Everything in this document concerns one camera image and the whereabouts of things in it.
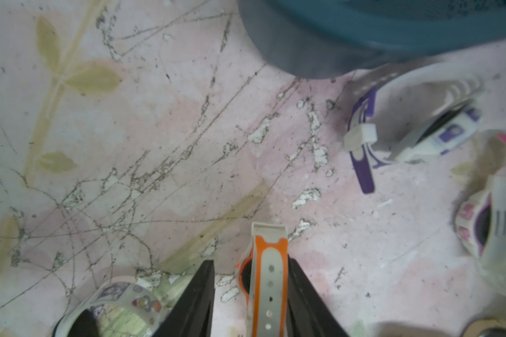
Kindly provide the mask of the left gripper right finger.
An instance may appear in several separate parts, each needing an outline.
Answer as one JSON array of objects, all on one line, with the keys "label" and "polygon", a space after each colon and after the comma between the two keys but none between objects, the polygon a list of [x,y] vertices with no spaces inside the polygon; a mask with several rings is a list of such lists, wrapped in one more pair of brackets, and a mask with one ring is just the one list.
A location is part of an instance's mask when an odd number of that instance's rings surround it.
[{"label": "left gripper right finger", "polygon": [[327,308],[296,259],[288,258],[286,329],[295,337],[349,337]]}]

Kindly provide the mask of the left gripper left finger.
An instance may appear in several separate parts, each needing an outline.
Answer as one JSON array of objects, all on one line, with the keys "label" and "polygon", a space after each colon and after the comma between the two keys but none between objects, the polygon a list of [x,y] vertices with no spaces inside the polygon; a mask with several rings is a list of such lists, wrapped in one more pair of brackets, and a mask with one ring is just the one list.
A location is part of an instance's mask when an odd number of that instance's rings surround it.
[{"label": "left gripper left finger", "polygon": [[210,337],[214,309],[214,261],[203,261],[153,337]]}]

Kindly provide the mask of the orange white watch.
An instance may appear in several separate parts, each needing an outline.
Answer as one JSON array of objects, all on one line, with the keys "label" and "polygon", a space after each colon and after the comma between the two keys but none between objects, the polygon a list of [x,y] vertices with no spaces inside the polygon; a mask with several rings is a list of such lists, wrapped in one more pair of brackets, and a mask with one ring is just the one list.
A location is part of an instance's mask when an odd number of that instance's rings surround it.
[{"label": "orange white watch", "polygon": [[253,223],[236,277],[246,297],[246,336],[284,336],[288,307],[288,230]]}]

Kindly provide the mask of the pink white watch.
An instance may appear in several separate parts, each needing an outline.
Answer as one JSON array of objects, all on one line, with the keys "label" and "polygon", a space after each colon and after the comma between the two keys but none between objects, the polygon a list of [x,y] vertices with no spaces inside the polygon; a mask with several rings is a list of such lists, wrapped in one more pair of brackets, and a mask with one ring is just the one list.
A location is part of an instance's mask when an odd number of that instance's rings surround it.
[{"label": "pink white watch", "polygon": [[455,215],[455,231],[482,279],[506,296],[506,131],[475,143],[474,161],[457,166],[472,194]]}]

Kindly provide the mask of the brown strap watch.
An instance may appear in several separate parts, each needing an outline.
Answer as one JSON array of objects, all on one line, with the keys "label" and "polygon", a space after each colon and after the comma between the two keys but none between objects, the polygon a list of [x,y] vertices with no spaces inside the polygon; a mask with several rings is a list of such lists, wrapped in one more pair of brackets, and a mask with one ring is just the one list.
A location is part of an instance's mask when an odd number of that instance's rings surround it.
[{"label": "brown strap watch", "polygon": [[506,320],[476,320],[466,327],[461,337],[506,337]]}]

